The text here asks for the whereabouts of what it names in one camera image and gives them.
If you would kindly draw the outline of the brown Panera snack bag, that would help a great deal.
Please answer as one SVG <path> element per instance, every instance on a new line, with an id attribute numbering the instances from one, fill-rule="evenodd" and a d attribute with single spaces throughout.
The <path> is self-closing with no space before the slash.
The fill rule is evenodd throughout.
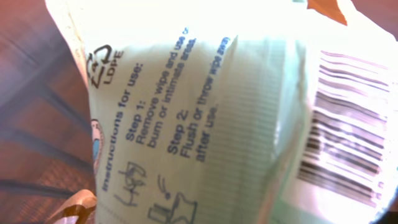
<path id="1" fill-rule="evenodd" d="M 45 224 L 94 224 L 97 198 L 90 190 L 80 190 L 45 221 Z"/>

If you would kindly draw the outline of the teal wipes packet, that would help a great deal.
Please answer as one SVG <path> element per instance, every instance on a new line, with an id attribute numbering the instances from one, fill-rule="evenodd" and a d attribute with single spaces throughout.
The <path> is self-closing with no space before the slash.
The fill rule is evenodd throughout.
<path id="1" fill-rule="evenodd" d="M 88 90 L 95 223 L 376 223 L 397 42 L 352 1 L 47 1 Z"/>

